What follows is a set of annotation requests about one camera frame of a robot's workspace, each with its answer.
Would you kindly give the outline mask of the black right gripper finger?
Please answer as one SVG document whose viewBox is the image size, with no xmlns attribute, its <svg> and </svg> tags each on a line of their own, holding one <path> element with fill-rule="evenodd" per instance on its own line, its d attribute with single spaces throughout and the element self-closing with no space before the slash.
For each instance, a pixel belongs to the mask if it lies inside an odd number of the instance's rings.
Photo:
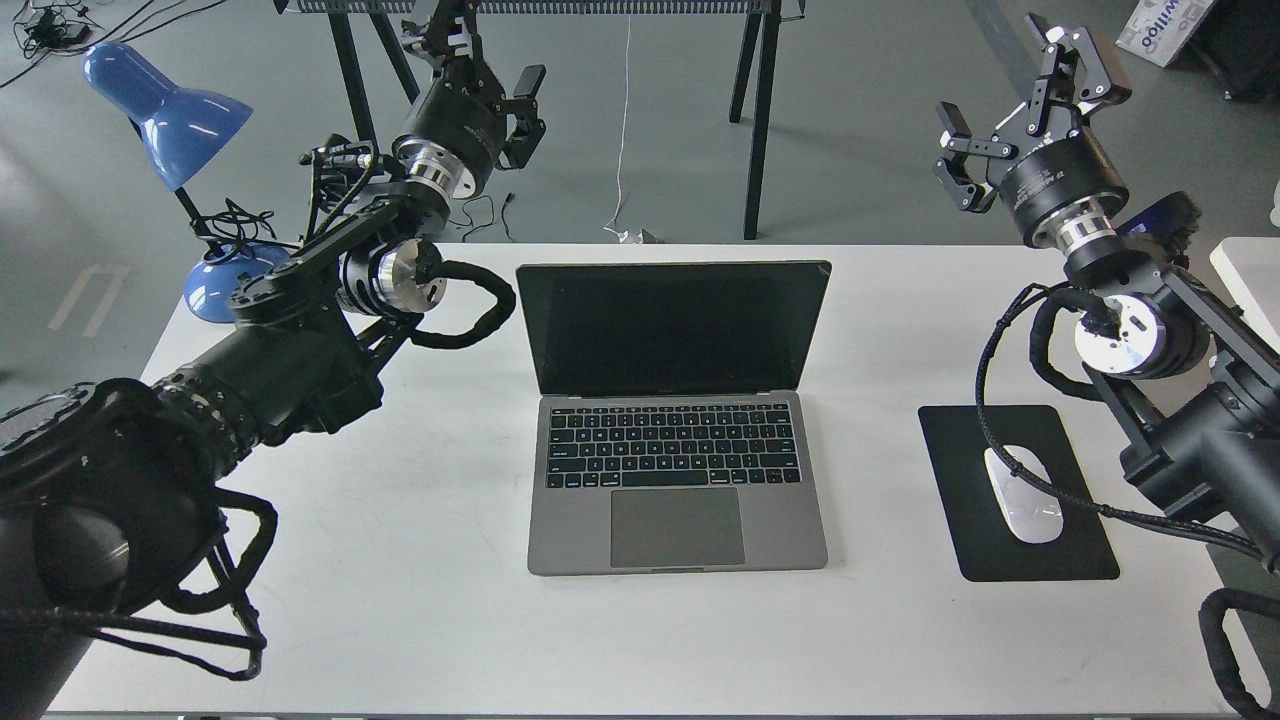
<svg viewBox="0 0 1280 720">
<path fill-rule="evenodd" d="M 1051 26 L 1029 13 L 1025 23 L 1039 45 L 1042 60 L 1025 102 L 1027 131 L 1047 131 L 1056 108 L 1066 108 L 1074 127 L 1085 126 L 1103 108 L 1126 102 L 1132 81 L 1107 42 L 1097 44 L 1085 27 Z"/>
<path fill-rule="evenodd" d="M 974 138 L 957 105 L 938 102 L 937 114 L 943 127 L 940 138 L 941 156 L 934 161 L 934 176 L 961 211 L 986 213 L 995 202 L 993 182 L 974 179 L 966 164 L 973 158 L 1012 161 L 1019 147 L 997 138 Z"/>
</svg>

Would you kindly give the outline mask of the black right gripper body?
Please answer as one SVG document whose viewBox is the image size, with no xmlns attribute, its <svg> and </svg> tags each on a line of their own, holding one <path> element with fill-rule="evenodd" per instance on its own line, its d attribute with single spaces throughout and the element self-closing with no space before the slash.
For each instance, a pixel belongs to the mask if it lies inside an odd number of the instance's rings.
<svg viewBox="0 0 1280 720">
<path fill-rule="evenodd" d="M 1021 102 L 1000 122 L 993 138 L 1015 147 L 1010 159 L 989 159 L 986 182 L 1010 213 L 1023 243 L 1043 247 L 1039 227 L 1053 213 L 1097 199 L 1108 217 L 1129 200 L 1129 190 L 1096 138 L 1091 120 L 1064 102 L 1050 106 L 1047 128 L 1029 133 Z"/>
</svg>

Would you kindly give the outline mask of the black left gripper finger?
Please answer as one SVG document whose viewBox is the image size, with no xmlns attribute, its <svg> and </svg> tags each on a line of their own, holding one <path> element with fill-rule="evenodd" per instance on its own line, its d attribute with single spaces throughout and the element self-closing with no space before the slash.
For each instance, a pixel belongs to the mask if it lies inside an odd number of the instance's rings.
<svg viewBox="0 0 1280 720">
<path fill-rule="evenodd" d="M 544 65 L 525 67 L 513 95 L 499 104 L 498 114 L 515 123 L 500 146 L 498 167 L 502 170 L 524 169 L 545 136 L 547 124 L 539 115 L 538 102 L 545 76 Z"/>
<path fill-rule="evenodd" d="M 447 83 L 484 83 L 483 41 L 477 31 L 480 1 L 435 1 L 429 15 L 415 13 L 399 23 L 407 54 L 424 59 L 431 77 Z"/>
</svg>

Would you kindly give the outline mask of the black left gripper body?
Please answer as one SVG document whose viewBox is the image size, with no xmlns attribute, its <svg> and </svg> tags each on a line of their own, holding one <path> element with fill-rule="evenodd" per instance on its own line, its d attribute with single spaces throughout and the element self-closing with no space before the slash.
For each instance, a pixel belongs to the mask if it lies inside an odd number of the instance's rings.
<svg viewBox="0 0 1280 720">
<path fill-rule="evenodd" d="M 483 61 L 452 61 L 404 120 L 404 169 L 448 199 L 481 193 L 498 164 L 504 88 Z"/>
</svg>

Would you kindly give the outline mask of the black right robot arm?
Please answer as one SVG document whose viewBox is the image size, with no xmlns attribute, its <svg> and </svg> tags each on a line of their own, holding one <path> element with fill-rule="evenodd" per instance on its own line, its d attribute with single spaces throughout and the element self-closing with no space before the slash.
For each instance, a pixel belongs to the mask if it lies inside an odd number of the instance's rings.
<svg viewBox="0 0 1280 720">
<path fill-rule="evenodd" d="M 1091 118 L 1132 96 L 1111 47 L 1084 27 L 1029 14 L 1038 68 L 989 135 L 941 102 L 934 174 L 955 205 L 1009 210 L 1021 242 L 1056 249 L 1065 282 L 1029 284 L 1007 306 L 975 372 L 975 421 L 1000 469 L 1025 486 L 1133 527 L 1242 553 L 1277 573 L 1277 352 L 1189 270 L 1201 210 L 1174 192 L 1129 222 L 1129 199 Z M 1160 515 L 1051 486 L 989 427 L 986 378 L 1004 332 L 1036 309 L 1029 359 L 1060 393 L 1105 404 L 1129 445 L 1126 482 Z"/>
</svg>

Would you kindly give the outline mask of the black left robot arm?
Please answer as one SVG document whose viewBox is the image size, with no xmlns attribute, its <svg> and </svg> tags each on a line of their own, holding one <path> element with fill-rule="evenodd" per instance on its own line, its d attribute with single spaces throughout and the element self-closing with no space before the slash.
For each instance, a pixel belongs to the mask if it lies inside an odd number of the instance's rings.
<svg viewBox="0 0 1280 720">
<path fill-rule="evenodd" d="M 346 13 L 328 15 L 353 143 L 311 150 L 301 245 L 242 278 L 234 329 L 154 384 L 79 383 L 3 416 L 3 716 L 37 719 L 95 641 L 179 659 L 218 676 L 259 675 L 268 641 L 248 588 L 271 548 L 275 509 L 220 487 L 253 448 L 333 434 L 381 405 L 381 369 L 406 343 L 465 348 L 513 314 L 493 272 L 433 242 L 452 200 L 494 169 L 526 165 L 545 132 L 541 65 L 506 96 L 483 56 L 479 3 L 387 28 L 413 95 L 378 147 Z"/>
</svg>

